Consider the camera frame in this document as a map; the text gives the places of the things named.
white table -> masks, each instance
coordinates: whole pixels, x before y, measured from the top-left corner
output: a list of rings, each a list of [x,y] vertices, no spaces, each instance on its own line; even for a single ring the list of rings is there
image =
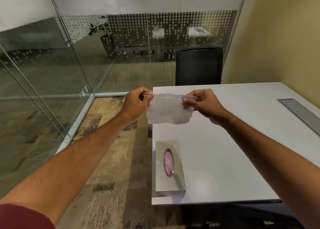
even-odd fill
[[[154,93],[186,94],[212,89],[222,105],[257,130],[320,166],[320,137],[277,99],[294,98],[320,117],[320,110],[280,82],[154,87]],[[155,195],[157,140],[179,140],[186,194]],[[272,200],[279,197],[220,126],[194,112],[183,125],[154,124],[152,138],[152,204],[192,204]]]

mesh chair back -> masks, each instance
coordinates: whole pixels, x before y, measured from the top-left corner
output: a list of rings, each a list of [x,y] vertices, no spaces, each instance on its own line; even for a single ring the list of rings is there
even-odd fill
[[[222,48],[178,51],[176,86],[221,84],[222,57]]]

yellow wall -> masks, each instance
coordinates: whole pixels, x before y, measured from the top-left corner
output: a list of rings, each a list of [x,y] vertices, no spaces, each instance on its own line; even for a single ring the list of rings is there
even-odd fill
[[[256,0],[234,48],[226,83],[282,81],[320,108],[320,0]]]

patterned carpet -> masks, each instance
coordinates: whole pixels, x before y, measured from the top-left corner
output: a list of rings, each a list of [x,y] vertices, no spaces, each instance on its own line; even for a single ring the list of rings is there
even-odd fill
[[[123,101],[96,98],[73,142],[113,118]],[[152,126],[144,114],[120,133],[57,229],[199,228],[197,221],[211,211],[208,205],[151,205],[151,163]]]

red sleeve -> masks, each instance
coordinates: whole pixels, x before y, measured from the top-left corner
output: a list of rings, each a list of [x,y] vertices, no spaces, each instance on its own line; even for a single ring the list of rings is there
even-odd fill
[[[0,228],[6,229],[55,229],[50,219],[26,207],[0,205]]]

